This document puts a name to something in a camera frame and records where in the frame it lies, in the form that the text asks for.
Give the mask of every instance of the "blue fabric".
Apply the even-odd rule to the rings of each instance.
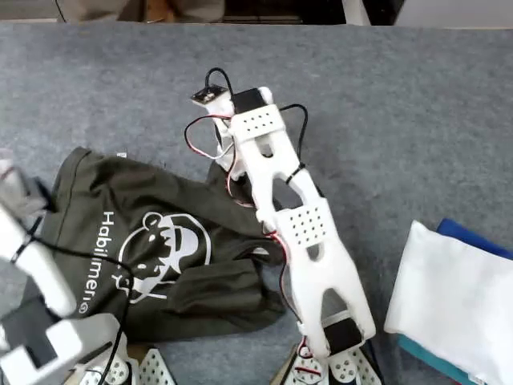
[[[513,260],[512,252],[491,243],[476,233],[472,233],[470,230],[465,229],[458,222],[453,221],[452,219],[445,218],[442,220],[436,231],[441,235],[459,239],[468,245],[477,247],[478,249],[487,251],[488,253]],[[402,349],[408,351],[411,355],[424,361],[437,371],[451,377],[453,380],[458,381],[462,385],[475,385],[475,383],[468,379],[467,373],[458,369],[452,363],[449,363],[448,361],[440,359],[437,356],[431,354],[429,351],[418,345],[415,341],[407,338],[405,335],[399,335],[398,344]]]

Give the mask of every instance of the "gray carpet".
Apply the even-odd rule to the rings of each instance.
[[[305,104],[304,160],[362,276],[386,383],[448,385],[382,325],[413,219],[433,229],[452,217],[513,248],[512,41],[501,30],[3,25],[0,144],[48,184],[78,145],[202,180],[208,162],[182,131],[203,113],[188,97],[207,69],[224,67],[236,90],[268,85],[278,104]],[[286,119],[295,140],[301,117]],[[212,137],[196,140],[209,148]],[[0,279],[5,313],[24,279],[5,265]],[[164,353],[180,385],[264,384],[295,329],[288,316]]]

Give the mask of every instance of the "cartoon mascot print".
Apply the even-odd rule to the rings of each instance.
[[[208,265],[212,245],[207,231],[197,219],[188,214],[149,212],[143,225],[131,233],[119,250],[118,259],[128,263],[134,271],[134,288],[131,304],[143,299],[166,299],[158,293],[162,286],[175,283],[184,269]],[[128,295],[128,279],[113,274],[115,286]]]

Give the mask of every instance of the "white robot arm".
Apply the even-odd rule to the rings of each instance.
[[[66,319],[75,311],[75,297],[49,250],[32,241],[23,225],[45,204],[38,186],[11,160],[0,159],[0,258],[32,277],[41,292],[0,320],[0,347],[7,351],[0,367],[12,385],[55,385],[73,372],[102,370],[119,330],[111,314]],[[116,358],[128,362],[124,335]]]
[[[216,161],[230,171],[234,180],[247,173],[256,218],[266,229],[276,231],[285,244],[300,332],[317,359],[363,344],[375,335],[376,327],[355,264],[337,234],[328,201],[319,195],[308,170],[297,158],[271,91],[260,87],[233,94],[229,82],[228,88],[206,84],[192,100],[209,114],[229,118],[214,119],[219,134],[217,151],[219,156],[225,154]],[[276,211],[276,178],[299,195],[302,206]],[[329,289],[345,301],[351,318],[341,312],[321,319],[323,296]],[[344,333],[333,333],[333,328],[338,323],[347,327],[348,319],[356,324],[361,335],[358,341],[348,346],[337,343],[337,337],[327,338],[327,334]]]

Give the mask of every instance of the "white cloth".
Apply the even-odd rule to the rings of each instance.
[[[513,384],[513,261],[414,221],[385,331],[485,381]]]

